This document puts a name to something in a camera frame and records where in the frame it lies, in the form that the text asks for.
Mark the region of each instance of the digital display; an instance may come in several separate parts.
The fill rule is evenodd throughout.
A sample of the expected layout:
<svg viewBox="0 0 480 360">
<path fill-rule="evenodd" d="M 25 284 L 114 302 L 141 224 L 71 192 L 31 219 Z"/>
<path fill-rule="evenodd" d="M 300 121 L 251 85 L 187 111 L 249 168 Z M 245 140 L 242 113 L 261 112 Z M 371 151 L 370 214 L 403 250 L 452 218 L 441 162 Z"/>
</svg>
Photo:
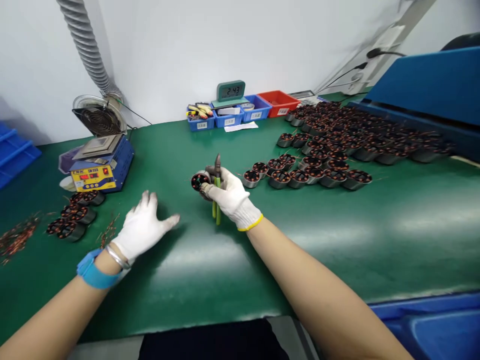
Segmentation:
<svg viewBox="0 0 480 360">
<path fill-rule="evenodd" d="M 236 98 L 239 96 L 242 96 L 244 91 L 243 91 L 243 86 L 229 86 L 223 88 L 221 91 L 221 98 L 222 99 L 228 99 L 228 98 Z"/>
</svg>

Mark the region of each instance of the small storage bin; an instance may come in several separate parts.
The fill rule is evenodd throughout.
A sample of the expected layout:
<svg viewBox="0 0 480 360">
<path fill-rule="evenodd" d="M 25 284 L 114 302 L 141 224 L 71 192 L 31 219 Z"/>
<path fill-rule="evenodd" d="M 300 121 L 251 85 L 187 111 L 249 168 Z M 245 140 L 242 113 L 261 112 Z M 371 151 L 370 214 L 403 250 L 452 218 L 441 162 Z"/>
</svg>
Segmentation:
<svg viewBox="0 0 480 360">
<path fill-rule="evenodd" d="M 227 126 L 240 125 L 245 115 L 245 111 L 240 107 L 238 115 L 219 115 L 217 110 L 213 110 L 215 117 L 215 125 L 217 128 L 224 128 Z"/>
<path fill-rule="evenodd" d="M 0 123 L 0 189 L 41 154 L 31 141 L 18 136 L 17 130 Z"/>
<path fill-rule="evenodd" d="M 215 111 L 213 112 L 213 116 L 209 117 L 208 119 L 198 119 L 198 120 L 190 120 L 189 117 L 186 117 L 188 121 L 188 125 L 190 126 L 191 131 L 201 131 L 201 130 L 210 130 L 215 127 Z"/>
<path fill-rule="evenodd" d="M 255 108 L 251 111 L 245 111 L 245 116 L 243 117 L 243 123 L 250 123 L 257 120 L 265 120 L 269 116 L 269 112 L 272 109 L 272 106 L 263 100 L 258 95 L 247 95 L 245 98 L 248 102 L 255 105 Z"/>
<path fill-rule="evenodd" d="M 301 102 L 280 90 L 261 92 L 257 95 L 272 106 L 268 113 L 269 118 L 287 115 L 290 111 L 295 110 Z"/>
</svg>

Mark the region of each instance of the white glove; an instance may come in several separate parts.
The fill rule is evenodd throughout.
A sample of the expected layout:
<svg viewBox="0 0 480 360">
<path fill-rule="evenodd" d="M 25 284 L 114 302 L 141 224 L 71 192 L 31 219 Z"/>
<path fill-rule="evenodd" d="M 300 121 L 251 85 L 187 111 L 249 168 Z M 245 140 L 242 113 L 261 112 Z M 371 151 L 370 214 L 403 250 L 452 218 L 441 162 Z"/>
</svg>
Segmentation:
<svg viewBox="0 0 480 360">
<path fill-rule="evenodd" d="M 180 220 L 180 215 L 175 214 L 164 221 L 159 221 L 157 205 L 156 193 L 152 192 L 149 195 L 148 190 L 143 192 L 138 205 L 132 207 L 126 215 L 120 233 L 111 241 L 130 264 L 137 256 L 155 245 Z"/>
<path fill-rule="evenodd" d="M 217 202 L 221 211 L 232 220 L 239 231 L 247 231 L 257 225 L 263 214 L 250 201 L 242 181 L 226 168 L 220 172 L 221 188 L 204 182 L 201 190 L 207 198 Z"/>
</svg>

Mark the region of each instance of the copper wire scrap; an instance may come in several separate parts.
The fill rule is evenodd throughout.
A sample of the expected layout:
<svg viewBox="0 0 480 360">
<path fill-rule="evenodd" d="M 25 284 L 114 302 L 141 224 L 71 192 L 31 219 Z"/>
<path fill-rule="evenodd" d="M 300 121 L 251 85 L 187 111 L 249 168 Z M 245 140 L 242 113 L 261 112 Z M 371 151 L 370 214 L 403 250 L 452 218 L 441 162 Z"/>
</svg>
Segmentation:
<svg viewBox="0 0 480 360">
<path fill-rule="evenodd" d="M 101 239 L 101 242 L 100 242 L 100 248 L 101 249 L 104 249 L 105 246 L 107 244 L 110 243 L 110 241 L 112 241 L 113 237 L 115 236 L 115 233 L 116 233 L 116 230 L 117 228 L 114 227 L 115 225 L 115 221 L 117 221 L 117 219 L 119 218 L 120 216 L 120 213 L 116 216 L 116 218 L 113 218 L 114 215 L 112 214 L 111 217 L 112 217 L 112 220 L 110 221 L 110 223 L 108 224 L 106 230 L 101 233 L 100 235 L 98 235 L 98 237 L 96 238 L 96 241 L 98 241 L 99 239 Z"/>
<path fill-rule="evenodd" d="M 6 265 L 13 255 L 25 248 L 27 240 L 32 237 L 40 223 L 38 214 L 37 212 L 30 216 L 27 220 L 17 224 L 0 237 L 0 259 L 3 259 L 2 265 Z"/>
</svg>

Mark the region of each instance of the blue storage crate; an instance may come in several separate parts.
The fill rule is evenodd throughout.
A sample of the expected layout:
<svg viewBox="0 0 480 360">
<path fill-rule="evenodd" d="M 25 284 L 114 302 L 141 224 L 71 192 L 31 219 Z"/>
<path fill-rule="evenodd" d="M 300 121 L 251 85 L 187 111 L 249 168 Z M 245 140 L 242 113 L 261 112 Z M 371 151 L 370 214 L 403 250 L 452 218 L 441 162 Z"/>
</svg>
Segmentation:
<svg viewBox="0 0 480 360">
<path fill-rule="evenodd" d="M 18 136 L 17 130 L 0 123 L 0 189 L 41 154 L 31 141 Z"/>
<path fill-rule="evenodd" d="M 417 360 L 480 359 L 480 293 L 370 305 Z"/>
<path fill-rule="evenodd" d="M 240 108 L 240 113 L 238 115 L 219 115 L 217 110 L 213 110 L 213 114 L 215 115 L 216 127 L 224 128 L 227 126 L 240 125 L 244 118 L 245 111 Z"/>
<path fill-rule="evenodd" d="M 245 98 L 255 105 L 255 108 L 251 111 L 245 111 L 245 116 L 243 117 L 243 123 L 250 123 L 257 120 L 265 120 L 272 106 L 263 100 L 258 95 L 247 95 Z"/>
<path fill-rule="evenodd" d="M 191 131 L 202 131 L 202 130 L 210 130 L 215 127 L 215 111 L 213 112 L 213 116 L 209 117 L 208 119 L 199 119 L 199 120 L 190 120 L 187 116 L 188 125 L 190 126 Z"/>
</svg>

